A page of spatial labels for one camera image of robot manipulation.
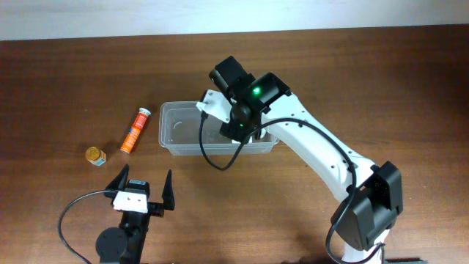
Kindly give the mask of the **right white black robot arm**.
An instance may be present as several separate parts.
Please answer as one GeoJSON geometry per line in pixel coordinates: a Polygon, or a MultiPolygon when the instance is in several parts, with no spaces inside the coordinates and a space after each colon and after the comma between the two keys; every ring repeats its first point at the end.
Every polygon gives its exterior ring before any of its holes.
{"type": "Polygon", "coordinates": [[[241,147],[266,131],[320,176],[339,206],[325,248],[336,263],[384,263],[385,239],[403,211],[402,174],[390,161],[378,166],[318,122],[273,73],[259,78],[229,56],[210,72],[218,90],[197,104],[201,119],[222,122],[220,133],[241,147]]]}

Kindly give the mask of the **white green medicine box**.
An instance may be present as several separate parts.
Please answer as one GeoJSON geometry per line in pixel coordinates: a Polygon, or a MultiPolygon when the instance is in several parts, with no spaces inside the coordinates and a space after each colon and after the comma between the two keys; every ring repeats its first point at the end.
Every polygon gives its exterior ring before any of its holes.
{"type": "Polygon", "coordinates": [[[250,144],[252,143],[254,140],[253,136],[244,136],[244,137],[235,137],[233,140],[232,140],[232,144],[250,144]]]}

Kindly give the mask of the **white clear-cap bottle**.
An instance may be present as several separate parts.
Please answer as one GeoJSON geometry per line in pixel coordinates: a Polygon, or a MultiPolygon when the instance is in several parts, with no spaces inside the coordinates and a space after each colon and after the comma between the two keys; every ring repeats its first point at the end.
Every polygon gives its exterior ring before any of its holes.
{"type": "Polygon", "coordinates": [[[265,129],[259,129],[254,133],[253,138],[257,141],[260,141],[261,139],[265,137],[265,134],[266,134],[265,129]]]}

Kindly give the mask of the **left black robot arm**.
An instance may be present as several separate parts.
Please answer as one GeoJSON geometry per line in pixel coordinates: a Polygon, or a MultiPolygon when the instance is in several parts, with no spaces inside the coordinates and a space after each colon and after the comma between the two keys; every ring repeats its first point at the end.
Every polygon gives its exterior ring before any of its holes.
{"type": "Polygon", "coordinates": [[[171,171],[166,176],[161,202],[150,202],[149,183],[129,180],[128,173],[126,164],[105,188],[105,196],[122,218],[117,227],[109,227],[97,237],[95,249],[101,263],[139,264],[150,219],[162,218],[166,211],[175,209],[171,171]]]}

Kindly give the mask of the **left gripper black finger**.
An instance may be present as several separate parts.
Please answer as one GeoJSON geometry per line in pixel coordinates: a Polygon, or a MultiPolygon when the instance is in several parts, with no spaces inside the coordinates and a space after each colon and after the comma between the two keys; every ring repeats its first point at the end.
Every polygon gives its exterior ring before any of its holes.
{"type": "Polygon", "coordinates": [[[120,173],[106,186],[104,196],[115,198],[118,191],[124,191],[128,179],[129,165],[125,164],[120,173]]]}
{"type": "Polygon", "coordinates": [[[162,192],[163,207],[165,210],[175,209],[175,198],[172,186],[172,171],[169,170],[166,176],[165,184],[162,192]]]}

